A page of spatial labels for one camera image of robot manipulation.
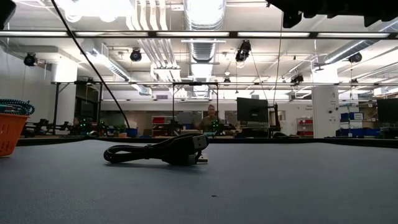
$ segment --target blue cable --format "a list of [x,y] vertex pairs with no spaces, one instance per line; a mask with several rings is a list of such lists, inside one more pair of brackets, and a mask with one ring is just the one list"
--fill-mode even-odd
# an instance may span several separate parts
[[35,107],[28,101],[0,99],[0,108],[5,106],[2,113],[29,116],[35,112]]

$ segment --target gray table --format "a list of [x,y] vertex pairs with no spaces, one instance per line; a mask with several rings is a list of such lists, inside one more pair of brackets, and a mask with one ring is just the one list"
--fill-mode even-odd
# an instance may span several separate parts
[[0,159],[0,223],[398,223],[398,149],[211,144],[206,165],[112,166],[114,144]]

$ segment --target black pole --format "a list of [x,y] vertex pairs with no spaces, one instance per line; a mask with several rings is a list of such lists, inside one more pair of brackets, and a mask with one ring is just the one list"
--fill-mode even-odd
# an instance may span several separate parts
[[58,112],[58,96],[60,91],[61,83],[57,83],[57,87],[55,89],[55,108],[54,108],[54,120],[52,121],[52,134],[55,135],[55,127],[57,125],[57,112]]
[[174,83],[173,83],[173,117],[172,117],[173,121],[174,121]]
[[218,112],[218,83],[216,84],[217,86],[217,117],[220,118],[220,114]]
[[102,103],[102,91],[103,84],[99,84],[99,93],[98,93],[98,109],[97,109],[97,129],[100,131],[101,126],[101,103]]

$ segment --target man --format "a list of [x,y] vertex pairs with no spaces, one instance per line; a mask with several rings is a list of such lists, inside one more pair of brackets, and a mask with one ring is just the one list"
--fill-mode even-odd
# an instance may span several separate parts
[[209,105],[207,108],[207,113],[208,116],[204,117],[200,124],[198,125],[198,130],[203,130],[204,132],[210,132],[211,131],[211,122],[216,121],[218,119],[218,122],[221,124],[221,120],[216,116],[216,108],[213,105]]

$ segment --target plastic basket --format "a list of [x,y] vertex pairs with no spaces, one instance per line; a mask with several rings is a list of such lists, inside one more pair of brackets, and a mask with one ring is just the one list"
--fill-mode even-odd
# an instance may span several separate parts
[[14,152],[28,116],[0,113],[0,156]]

